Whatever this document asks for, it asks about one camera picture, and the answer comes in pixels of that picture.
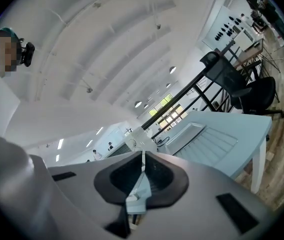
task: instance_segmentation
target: recessed light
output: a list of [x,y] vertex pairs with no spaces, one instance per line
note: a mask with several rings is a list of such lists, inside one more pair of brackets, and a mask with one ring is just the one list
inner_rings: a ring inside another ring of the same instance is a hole
[[92,141],[93,141],[93,139],[90,140],[90,142],[86,145],[86,147],[88,147],[91,144]]
[[58,149],[58,150],[61,149],[63,140],[64,140],[64,138],[62,138],[62,139],[59,140],[58,145],[57,145],[57,149]]
[[177,69],[177,67],[176,66],[172,66],[172,67],[170,67],[170,74],[172,74],[175,70]]
[[100,130],[97,131],[96,135],[98,135],[102,131],[103,127],[100,128]]
[[138,106],[140,106],[142,104],[142,101],[136,101],[135,103],[134,103],[134,106],[137,108]]

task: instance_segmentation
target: window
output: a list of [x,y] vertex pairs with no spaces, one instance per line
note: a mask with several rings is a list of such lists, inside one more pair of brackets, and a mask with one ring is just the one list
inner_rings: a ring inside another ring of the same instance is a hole
[[[169,93],[148,113],[153,117],[161,108],[163,108],[166,104],[168,104],[168,102],[172,99],[173,95]],[[167,132],[170,129],[172,129],[172,127],[176,126],[183,118],[185,118],[188,115],[187,112],[184,112],[181,116],[178,116],[183,110],[184,110],[183,107],[177,102],[174,104],[174,106],[170,107],[169,110],[163,116],[157,119],[156,122],[159,124],[161,128],[164,128],[165,126],[170,124],[170,126],[164,130],[165,132]]]

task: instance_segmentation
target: black chair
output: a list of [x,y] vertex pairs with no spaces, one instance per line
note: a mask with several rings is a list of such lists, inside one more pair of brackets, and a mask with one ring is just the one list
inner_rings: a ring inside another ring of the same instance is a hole
[[281,114],[282,110],[267,110],[272,104],[276,94],[276,81],[273,77],[259,78],[256,66],[261,64],[257,61],[248,65],[246,69],[253,70],[255,81],[247,84],[246,77],[237,71],[232,64],[215,51],[210,51],[202,59],[205,65],[203,74],[221,86],[229,95],[230,104],[236,109],[242,109],[245,114],[270,115]]

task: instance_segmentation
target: wooden floor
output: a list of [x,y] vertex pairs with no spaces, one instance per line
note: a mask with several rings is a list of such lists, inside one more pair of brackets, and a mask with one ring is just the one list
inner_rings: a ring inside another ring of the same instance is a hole
[[[269,63],[264,65],[269,74],[275,78],[276,90],[280,103],[276,99],[270,109],[284,110],[284,47],[279,46],[273,33],[267,29],[264,33],[265,48],[271,53],[281,73]],[[284,204],[284,118],[279,114],[272,117],[272,128],[269,132],[270,140],[267,142],[266,164],[261,187],[257,196],[261,198],[273,210]],[[252,180],[252,164],[236,179],[237,182],[250,189]]]

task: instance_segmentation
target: black railing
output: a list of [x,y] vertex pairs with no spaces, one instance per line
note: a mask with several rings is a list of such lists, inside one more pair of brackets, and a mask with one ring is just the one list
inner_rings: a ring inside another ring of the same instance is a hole
[[[228,60],[231,62],[232,59],[237,59],[236,53],[238,52],[239,48],[233,52],[231,51],[231,46],[234,44],[234,41],[231,41],[225,49],[223,49],[222,52],[220,52],[220,56],[223,56],[227,51],[230,51],[232,54],[232,57]],[[249,81],[251,79],[251,73],[252,71],[248,71],[245,64],[242,64],[241,74],[246,74],[246,80]],[[176,96],[172,98],[165,106],[163,106],[154,116],[152,116],[147,122],[145,122],[142,125],[142,128],[146,130],[149,128],[152,124],[154,124],[160,117],[162,117],[171,107],[173,107],[183,96],[189,95],[193,92],[197,92],[198,96],[187,106],[185,107],[182,112],[180,112],[176,117],[173,118],[171,122],[168,122],[167,125],[162,127],[161,130],[159,130],[155,135],[152,136],[152,139],[156,138],[159,134],[161,134],[163,131],[165,131],[168,127],[172,125],[173,122],[175,122],[175,119],[183,115],[191,106],[196,103],[200,98],[203,99],[205,106],[201,109],[201,111],[206,110],[209,108],[212,112],[225,112],[229,113],[233,109],[233,106],[231,106],[230,102],[230,96],[227,94],[227,92],[221,87],[212,98],[208,99],[208,97],[205,95],[207,90],[213,85],[214,82],[210,82],[210,84],[204,89],[201,90],[202,87],[205,86],[207,83],[207,78],[204,76],[203,71],[201,71],[187,86],[185,86]],[[215,101],[215,99],[219,96],[219,94],[222,92],[221,100],[218,103]]]
[[171,124],[175,121],[176,118],[183,115],[191,106],[196,103],[200,98],[203,99],[205,106],[201,109],[201,111],[206,110],[209,108],[213,112],[230,112],[233,108],[228,107],[228,111],[225,111],[222,109],[222,106],[226,103],[227,100],[229,100],[229,95],[226,95],[221,104],[218,105],[217,108],[213,105],[213,102],[218,97],[218,95],[222,92],[223,88],[220,88],[211,99],[208,99],[208,97],[205,95],[207,90],[213,85],[214,82],[210,82],[209,85],[204,89],[201,90],[198,86],[199,81],[203,81],[205,79],[206,83],[206,77],[203,74],[203,71],[201,71],[187,86],[185,86],[176,96],[174,96],[165,106],[163,106],[154,116],[152,116],[146,123],[142,125],[142,128],[146,130],[149,128],[152,124],[154,124],[160,117],[162,117],[170,108],[172,108],[184,95],[186,95],[191,89],[195,90],[198,93],[198,96],[190,102],[190,104],[185,107],[178,115],[176,115],[171,122],[168,122],[166,126],[164,126],[161,130],[159,130],[155,135],[152,136],[152,139],[156,138],[159,134],[161,134],[163,131],[165,131],[168,127],[171,126]]

